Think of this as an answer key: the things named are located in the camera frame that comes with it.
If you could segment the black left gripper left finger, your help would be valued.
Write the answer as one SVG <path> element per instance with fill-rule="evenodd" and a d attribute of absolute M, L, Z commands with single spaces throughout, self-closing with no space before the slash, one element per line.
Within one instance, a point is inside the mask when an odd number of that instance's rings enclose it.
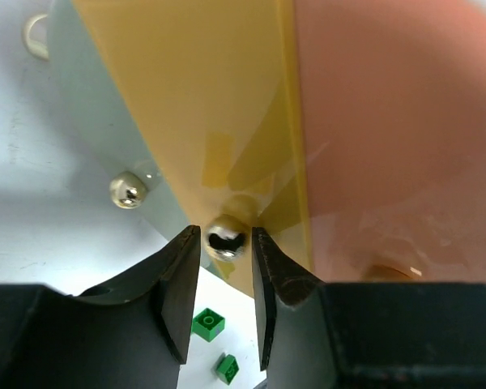
<path fill-rule="evenodd" d="M 0 388 L 174 388 L 186 363 L 201 231 L 78 296 L 0 284 Z"/>

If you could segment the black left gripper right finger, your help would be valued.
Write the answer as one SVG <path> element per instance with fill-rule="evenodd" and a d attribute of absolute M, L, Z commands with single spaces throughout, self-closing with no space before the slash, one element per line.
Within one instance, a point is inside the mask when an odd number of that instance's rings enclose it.
<path fill-rule="evenodd" d="M 486 388 L 486 284 L 326 283 L 252 231 L 270 388 Z"/>

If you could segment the yellow drawer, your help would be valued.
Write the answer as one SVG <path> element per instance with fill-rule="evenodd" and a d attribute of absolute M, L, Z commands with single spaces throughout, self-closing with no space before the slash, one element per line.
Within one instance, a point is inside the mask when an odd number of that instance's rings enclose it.
<path fill-rule="evenodd" d="M 292 2 L 77 1 L 75 9 L 222 279 L 253 292 L 253 227 L 311 268 Z"/>

